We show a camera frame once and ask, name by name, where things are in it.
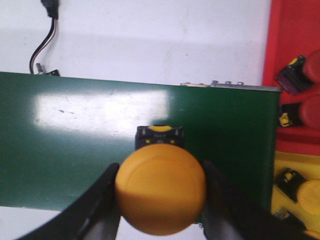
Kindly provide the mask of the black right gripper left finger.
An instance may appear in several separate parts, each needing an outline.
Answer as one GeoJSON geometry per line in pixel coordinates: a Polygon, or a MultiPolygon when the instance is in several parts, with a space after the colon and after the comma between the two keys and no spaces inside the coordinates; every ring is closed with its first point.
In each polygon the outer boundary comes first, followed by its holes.
{"type": "Polygon", "coordinates": [[[121,219],[115,197],[115,179],[119,168],[118,163],[110,164],[70,206],[19,239],[115,240],[121,219]]]}

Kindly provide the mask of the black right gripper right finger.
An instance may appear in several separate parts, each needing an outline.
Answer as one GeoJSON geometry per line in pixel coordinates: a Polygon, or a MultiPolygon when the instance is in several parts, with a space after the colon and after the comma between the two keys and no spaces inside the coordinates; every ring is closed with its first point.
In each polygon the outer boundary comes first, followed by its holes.
{"type": "Polygon", "coordinates": [[[202,162],[206,201],[201,213],[207,240],[311,240],[242,193],[209,160],[202,162]]]}

